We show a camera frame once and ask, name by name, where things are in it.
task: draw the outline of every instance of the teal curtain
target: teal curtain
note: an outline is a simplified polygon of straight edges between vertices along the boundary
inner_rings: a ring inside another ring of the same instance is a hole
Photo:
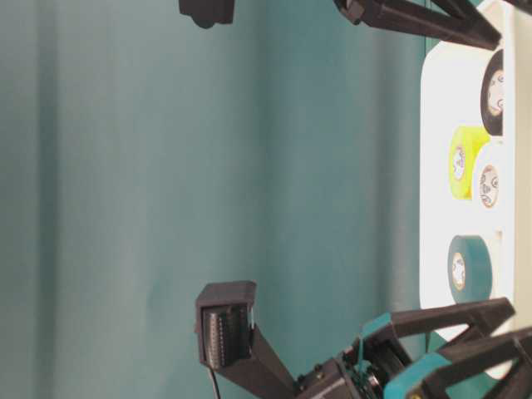
[[[211,397],[212,281],[258,282],[294,376],[419,306],[422,38],[324,0],[209,31],[175,0],[17,0],[0,49],[6,397]]]

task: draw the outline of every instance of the black 3d-printed bracket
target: black 3d-printed bracket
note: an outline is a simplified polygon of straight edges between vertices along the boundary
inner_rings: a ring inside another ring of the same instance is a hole
[[[525,2],[527,0],[510,0]],[[469,0],[434,0],[447,15],[408,0],[334,0],[355,25],[434,37],[446,42],[494,50],[500,33]]]

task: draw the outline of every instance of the tape roll label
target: tape roll label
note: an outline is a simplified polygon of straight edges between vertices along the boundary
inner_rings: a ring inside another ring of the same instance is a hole
[[[491,115],[499,116],[503,111],[505,73],[502,69],[497,70],[490,79],[488,89],[488,110]]]
[[[458,291],[466,286],[466,262],[459,252],[452,259],[452,283]]]
[[[456,180],[461,180],[466,171],[466,153],[461,146],[457,146],[452,157],[453,175]]]
[[[480,177],[480,200],[486,208],[493,208],[499,198],[499,174],[492,165],[482,170]]]

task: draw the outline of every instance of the black plastic part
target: black plastic part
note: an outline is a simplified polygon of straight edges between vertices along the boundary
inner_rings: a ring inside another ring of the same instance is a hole
[[[212,337],[217,340],[230,340],[228,335],[219,334],[206,323],[209,321],[207,315],[210,315],[210,318],[224,320],[223,323],[228,324],[228,318],[234,319],[236,316],[235,312],[232,313],[232,316],[227,315],[229,308],[232,307],[233,310],[239,309],[239,312],[242,312],[242,308],[245,308],[245,312],[247,313],[254,305],[256,291],[257,284],[252,281],[212,283],[207,284],[203,291],[201,291],[196,299],[195,332],[198,336],[199,361],[205,366],[213,366],[207,359],[205,338]],[[249,352],[249,344],[245,350],[241,347],[240,351]]]
[[[408,395],[448,398],[447,387],[512,360],[516,360],[514,366],[484,398],[526,399],[532,393],[532,328],[446,347],[438,352],[451,365],[435,370]]]
[[[231,382],[262,399],[295,398],[295,382],[258,326],[252,331],[251,357],[217,370]]]
[[[256,284],[208,284],[196,300],[199,361],[262,399],[293,399],[295,383],[257,325],[249,329]]]
[[[444,15],[408,0],[334,0],[352,23],[493,50],[500,33],[469,0],[436,0]]]
[[[249,324],[246,304],[203,310],[205,360],[218,370],[249,358]]]
[[[234,0],[180,0],[180,12],[204,29],[215,23],[232,23]]]
[[[329,359],[324,364],[317,364],[306,376],[298,379],[298,399],[358,399],[361,398],[352,384],[351,378],[341,363]]]

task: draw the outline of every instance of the black robotic arm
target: black robotic arm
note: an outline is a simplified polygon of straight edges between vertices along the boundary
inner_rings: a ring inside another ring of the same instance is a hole
[[[179,0],[180,12],[210,28],[232,23],[234,0]],[[333,0],[350,22],[414,35],[434,37],[473,47],[494,50],[500,33],[477,11],[470,0],[434,0],[446,14],[409,0]],[[506,0],[532,14],[532,0]]]
[[[196,301],[199,361],[261,399],[440,399],[446,389],[503,362],[514,365],[485,399],[532,393],[532,328],[490,335],[514,314],[492,299],[444,308],[385,313],[354,343],[294,381],[254,324],[256,284],[208,284]],[[400,338],[465,324],[436,352],[413,362]]]

